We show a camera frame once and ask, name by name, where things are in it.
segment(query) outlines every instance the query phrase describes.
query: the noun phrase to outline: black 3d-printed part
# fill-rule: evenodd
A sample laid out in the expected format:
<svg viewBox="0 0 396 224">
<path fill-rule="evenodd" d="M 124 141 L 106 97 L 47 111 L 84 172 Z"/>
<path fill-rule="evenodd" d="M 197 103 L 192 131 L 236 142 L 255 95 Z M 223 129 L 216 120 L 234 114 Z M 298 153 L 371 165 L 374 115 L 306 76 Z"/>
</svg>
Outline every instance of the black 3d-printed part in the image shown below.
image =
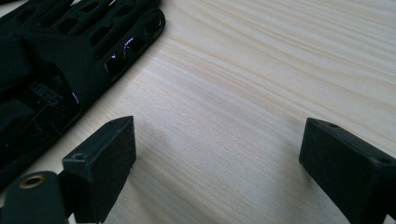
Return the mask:
<svg viewBox="0 0 396 224">
<path fill-rule="evenodd" d="M 160 0 L 30 0 L 0 19 L 0 189 L 160 35 Z"/>
<path fill-rule="evenodd" d="M 73 212 L 78 223 L 104 222 L 135 160 L 133 117 L 102 126 L 63 159 L 67 215 Z"/>
<path fill-rule="evenodd" d="M 396 160 L 359 137 L 308 119 L 300 163 L 351 223 L 396 218 Z"/>
<path fill-rule="evenodd" d="M 63 159 L 64 170 L 38 172 L 9 186 L 0 224 L 103 223 L 136 160 L 134 118 L 114 119 Z"/>
<path fill-rule="evenodd" d="M 64 203 L 58 176 L 37 172 L 14 181 L 7 189 L 1 224 L 64 224 Z"/>
</svg>

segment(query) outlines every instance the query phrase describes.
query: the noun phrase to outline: black mechanical part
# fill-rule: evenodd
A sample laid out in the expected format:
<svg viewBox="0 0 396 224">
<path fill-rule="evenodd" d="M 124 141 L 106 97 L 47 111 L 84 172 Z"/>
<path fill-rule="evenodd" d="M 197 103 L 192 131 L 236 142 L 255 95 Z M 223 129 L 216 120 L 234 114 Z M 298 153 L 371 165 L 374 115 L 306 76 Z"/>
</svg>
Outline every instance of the black mechanical part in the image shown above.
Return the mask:
<svg viewBox="0 0 396 224">
<path fill-rule="evenodd" d="M 354 134 L 308 119 L 300 163 L 350 223 L 396 218 L 396 160 Z"/>
<path fill-rule="evenodd" d="M 50 148 L 165 26 L 160 0 L 72 3 L 30 0 L 0 18 L 0 189 Z"/>
<path fill-rule="evenodd" d="M 12 182 L 7 189 L 1 223 L 64 224 L 65 219 L 55 173 L 29 174 Z"/>
<path fill-rule="evenodd" d="M 105 221 L 135 160 L 132 117 L 110 121 L 64 157 L 62 176 L 74 183 L 64 194 L 77 222 Z"/>
<path fill-rule="evenodd" d="M 133 117 L 115 119 L 64 157 L 56 175 L 38 172 L 7 189 L 1 224 L 103 223 L 136 160 Z"/>
</svg>

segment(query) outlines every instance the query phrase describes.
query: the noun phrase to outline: prosthetic hand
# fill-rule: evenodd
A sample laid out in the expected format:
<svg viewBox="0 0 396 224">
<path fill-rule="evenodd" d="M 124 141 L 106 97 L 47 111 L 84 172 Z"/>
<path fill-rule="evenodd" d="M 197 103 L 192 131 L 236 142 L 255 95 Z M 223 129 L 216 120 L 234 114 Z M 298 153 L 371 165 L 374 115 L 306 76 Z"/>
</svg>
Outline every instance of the prosthetic hand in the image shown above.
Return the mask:
<svg viewBox="0 0 396 224">
<path fill-rule="evenodd" d="M 160 0 L 30 0 L 0 19 L 0 189 L 160 35 Z"/>
</svg>

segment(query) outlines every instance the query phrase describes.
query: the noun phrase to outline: wooden table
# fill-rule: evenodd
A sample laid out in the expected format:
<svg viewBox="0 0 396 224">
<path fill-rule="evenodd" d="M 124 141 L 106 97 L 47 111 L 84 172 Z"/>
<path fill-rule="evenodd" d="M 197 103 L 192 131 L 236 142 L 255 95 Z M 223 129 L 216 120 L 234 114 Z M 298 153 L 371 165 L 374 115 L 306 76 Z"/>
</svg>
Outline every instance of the wooden table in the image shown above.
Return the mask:
<svg viewBox="0 0 396 224">
<path fill-rule="evenodd" d="M 60 172 L 100 126 L 133 115 L 137 161 L 106 224 L 347 223 L 298 162 L 304 124 L 325 119 L 396 156 L 396 2 L 162 9 L 161 38 L 26 173 Z"/>
</svg>

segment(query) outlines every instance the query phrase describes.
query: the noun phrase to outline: bolt hole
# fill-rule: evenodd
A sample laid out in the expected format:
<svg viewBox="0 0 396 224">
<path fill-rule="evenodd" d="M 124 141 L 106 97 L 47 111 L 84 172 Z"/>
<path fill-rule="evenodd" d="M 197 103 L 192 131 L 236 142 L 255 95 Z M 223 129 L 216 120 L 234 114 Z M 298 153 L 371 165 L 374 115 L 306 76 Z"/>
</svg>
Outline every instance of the bolt hole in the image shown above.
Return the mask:
<svg viewBox="0 0 396 224">
<path fill-rule="evenodd" d="M 45 180 L 45 177 L 43 175 L 34 175 L 31 176 L 25 180 L 23 180 L 20 183 L 20 188 L 21 189 L 32 189 L 37 186 L 39 186 L 41 183 L 43 183 Z"/>
<path fill-rule="evenodd" d="M 78 161 L 83 161 L 85 159 L 85 156 L 82 153 L 78 153 L 73 155 L 73 159 L 78 160 Z"/>
</svg>

